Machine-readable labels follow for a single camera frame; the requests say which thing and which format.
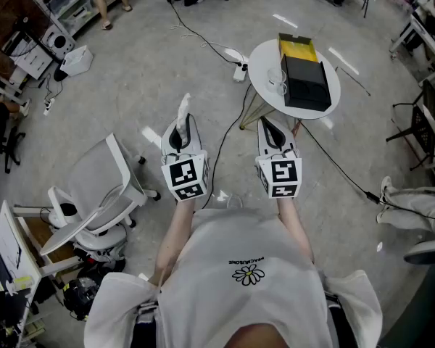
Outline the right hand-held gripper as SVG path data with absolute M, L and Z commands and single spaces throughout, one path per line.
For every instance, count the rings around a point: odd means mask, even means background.
M 281 153 L 258 156 L 257 175 L 269 199 L 294 198 L 302 183 L 302 159 L 293 133 L 277 120 L 261 117 L 257 122 L 259 154 L 271 150 Z

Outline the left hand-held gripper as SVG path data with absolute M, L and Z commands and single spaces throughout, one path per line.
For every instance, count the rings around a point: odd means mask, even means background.
M 186 117 L 186 145 L 178 152 L 177 119 L 174 119 L 162 136 L 162 173 L 170 193 L 178 202 L 188 201 L 207 193 L 210 167 L 195 118 Z

